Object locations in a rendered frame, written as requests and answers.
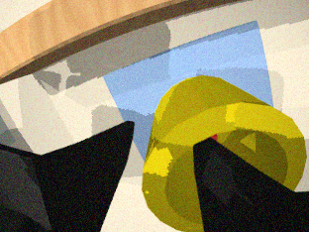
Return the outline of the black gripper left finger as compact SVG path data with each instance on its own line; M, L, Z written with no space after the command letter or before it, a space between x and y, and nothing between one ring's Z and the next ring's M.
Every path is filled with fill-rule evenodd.
M124 121L42 156L0 144L0 206L23 212L40 232L100 232L134 128Z

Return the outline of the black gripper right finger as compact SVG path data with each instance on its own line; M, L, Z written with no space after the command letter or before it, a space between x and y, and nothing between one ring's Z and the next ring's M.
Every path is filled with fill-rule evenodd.
M309 232L309 191L293 191L214 137L193 145L203 232Z

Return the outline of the yellow cup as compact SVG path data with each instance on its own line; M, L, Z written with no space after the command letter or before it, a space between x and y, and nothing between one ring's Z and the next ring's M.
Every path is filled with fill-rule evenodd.
M181 80L155 110L142 178L147 208L175 231L203 232L193 145L215 135L289 190L302 179L305 137L293 119L222 77Z

